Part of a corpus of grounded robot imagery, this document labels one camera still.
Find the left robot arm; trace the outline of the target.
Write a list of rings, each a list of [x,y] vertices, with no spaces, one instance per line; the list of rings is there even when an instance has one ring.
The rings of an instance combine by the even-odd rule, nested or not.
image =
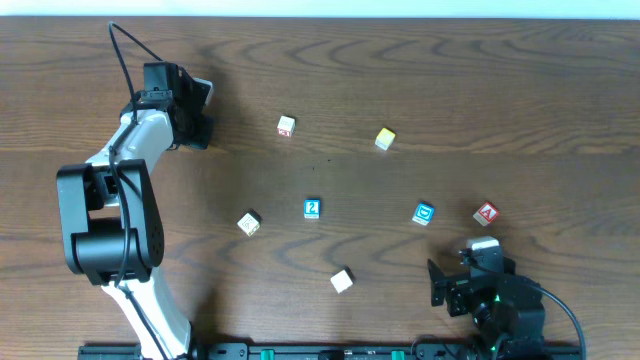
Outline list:
[[[127,351],[82,350],[83,358],[198,355],[191,322],[160,268],[165,237],[150,175],[170,150],[207,148],[213,121],[203,110],[214,86],[169,62],[147,63],[143,72],[143,89],[121,111],[106,145],[56,175],[67,266],[117,302],[140,341]]]

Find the red letter A block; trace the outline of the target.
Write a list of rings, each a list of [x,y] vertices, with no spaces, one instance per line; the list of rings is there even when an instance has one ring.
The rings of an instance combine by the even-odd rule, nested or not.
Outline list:
[[[473,218],[482,226],[491,224],[500,214],[499,210],[490,202],[485,202],[474,214]]]

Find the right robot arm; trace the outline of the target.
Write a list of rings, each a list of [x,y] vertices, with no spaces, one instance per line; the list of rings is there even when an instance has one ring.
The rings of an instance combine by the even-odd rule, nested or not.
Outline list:
[[[515,262],[499,245],[460,251],[466,273],[447,276],[430,260],[431,305],[452,317],[469,314],[479,335],[452,355],[456,359],[544,359],[541,294],[515,275]]]

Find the blue number 2 block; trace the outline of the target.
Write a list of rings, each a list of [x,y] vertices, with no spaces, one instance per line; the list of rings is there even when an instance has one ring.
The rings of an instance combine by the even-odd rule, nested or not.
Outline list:
[[[318,219],[320,217],[321,201],[319,199],[306,199],[304,201],[304,218],[305,219]]]

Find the yellow top wooden block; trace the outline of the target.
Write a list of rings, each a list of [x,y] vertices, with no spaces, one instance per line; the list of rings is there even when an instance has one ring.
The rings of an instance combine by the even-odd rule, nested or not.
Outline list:
[[[396,134],[392,130],[388,128],[382,128],[378,133],[378,135],[376,136],[374,144],[378,148],[384,151],[387,151],[389,147],[393,144],[395,137],[396,137]]]

